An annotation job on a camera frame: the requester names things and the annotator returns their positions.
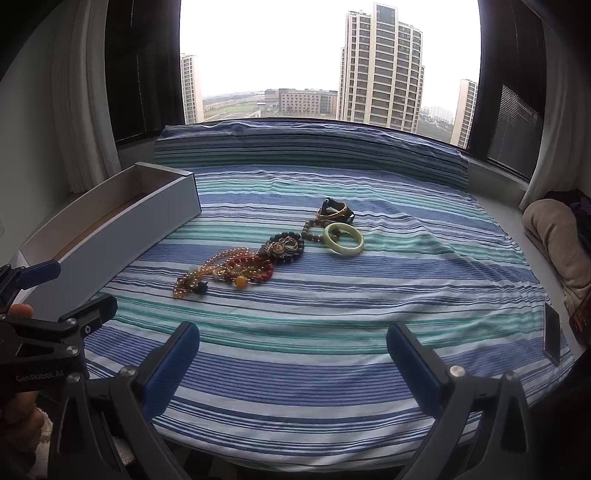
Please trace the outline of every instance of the open box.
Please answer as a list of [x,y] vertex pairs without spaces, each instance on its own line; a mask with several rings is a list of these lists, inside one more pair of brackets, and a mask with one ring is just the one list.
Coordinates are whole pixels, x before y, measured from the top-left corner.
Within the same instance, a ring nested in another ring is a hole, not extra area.
[[16,266],[57,260],[61,274],[17,301],[30,304],[36,318],[55,321],[200,213],[191,172],[136,163],[68,205],[21,247]]

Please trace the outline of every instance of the phone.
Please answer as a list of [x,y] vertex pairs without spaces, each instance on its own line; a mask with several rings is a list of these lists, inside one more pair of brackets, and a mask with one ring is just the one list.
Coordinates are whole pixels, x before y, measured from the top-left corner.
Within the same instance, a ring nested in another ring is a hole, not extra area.
[[560,317],[547,303],[544,304],[544,354],[554,365],[560,365]]

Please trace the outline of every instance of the jewelry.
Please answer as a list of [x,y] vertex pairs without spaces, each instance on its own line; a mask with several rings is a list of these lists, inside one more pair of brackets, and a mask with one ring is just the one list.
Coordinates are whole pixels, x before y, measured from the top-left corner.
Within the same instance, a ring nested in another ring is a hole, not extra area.
[[316,217],[318,220],[353,223],[355,214],[344,202],[337,202],[332,198],[325,198],[322,203],[322,208],[316,212]]
[[[330,237],[330,232],[336,228],[343,230],[345,232],[349,232],[351,235],[353,235],[353,238],[355,238],[359,242],[359,245],[357,245],[354,248],[347,248],[334,242]],[[331,247],[332,250],[342,255],[357,255],[358,253],[361,253],[361,250],[363,250],[365,240],[363,239],[363,235],[361,235],[361,232],[357,230],[354,226],[348,225],[347,223],[331,223],[324,229],[324,242],[326,243],[326,245]]]
[[276,264],[297,260],[304,253],[304,241],[299,233],[282,232],[273,235],[262,244],[257,255]]
[[[304,224],[304,228],[301,231],[301,237],[304,240],[312,240],[314,242],[320,242],[320,243],[325,243],[324,241],[324,235],[312,235],[309,230],[312,227],[315,226],[319,226],[322,227],[323,229],[327,226],[329,226],[331,223],[330,220],[318,220],[316,218],[314,218],[313,220],[308,220],[305,224]],[[336,242],[339,237],[340,237],[340,230],[335,230],[334,233],[331,234],[330,236],[333,240],[333,242]]]
[[173,287],[173,297],[176,299],[182,299],[191,292],[205,293],[207,291],[207,282],[201,281],[201,277],[214,272],[215,267],[212,267],[212,264],[220,258],[232,258],[245,252],[248,252],[248,248],[231,248],[230,250],[224,250],[223,252],[214,255],[199,269],[189,272],[177,279],[177,282]]
[[[220,265],[213,265],[217,260],[229,257]],[[173,296],[182,299],[190,293],[204,294],[207,282],[201,280],[211,275],[214,280],[234,283],[243,289],[248,284],[262,283],[273,275],[273,265],[268,259],[252,254],[248,248],[232,248],[220,252],[207,260],[200,268],[180,277],[173,287]]]
[[248,281],[262,283],[269,280],[273,276],[273,265],[268,259],[248,252],[225,262],[214,275],[226,283],[233,282],[241,290]]

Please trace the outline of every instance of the blue gripper pad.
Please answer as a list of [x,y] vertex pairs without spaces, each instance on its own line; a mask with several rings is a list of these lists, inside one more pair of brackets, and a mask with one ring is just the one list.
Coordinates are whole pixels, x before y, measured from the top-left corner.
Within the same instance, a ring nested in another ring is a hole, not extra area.
[[[444,410],[443,383],[426,363],[421,352],[418,351],[418,349],[427,349],[421,346],[416,338],[413,337],[413,342],[407,335],[412,335],[412,333],[406,326],[392,325],[386,335],[388,353],[421,411],[425,415],[438,419]],[[435,352],[429,350],[433,356],[437,356]]]
[[190,322],[181,323],[160,349],[165,350],[165,355],[144,385],[142,412],[148,421],[164,413],[197,355],[199,328]]
[[60,273],[61,265],[55,260],[33,265],[21,270],[18,274],[17,287],[22,290],[33,288],[50,280],[55,280],[60,276]]

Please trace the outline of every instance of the yellow bead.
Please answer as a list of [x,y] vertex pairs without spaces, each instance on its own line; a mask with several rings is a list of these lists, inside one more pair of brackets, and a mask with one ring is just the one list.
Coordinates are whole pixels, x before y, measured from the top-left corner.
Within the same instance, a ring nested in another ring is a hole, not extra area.
[[246,285],[248,285],[248,280],[246,279],[246,277],[240,275],[239,277],[236,277],[234,279],[234,283],[236,284],[236,287],[241,290],[244,287],[246,287]]

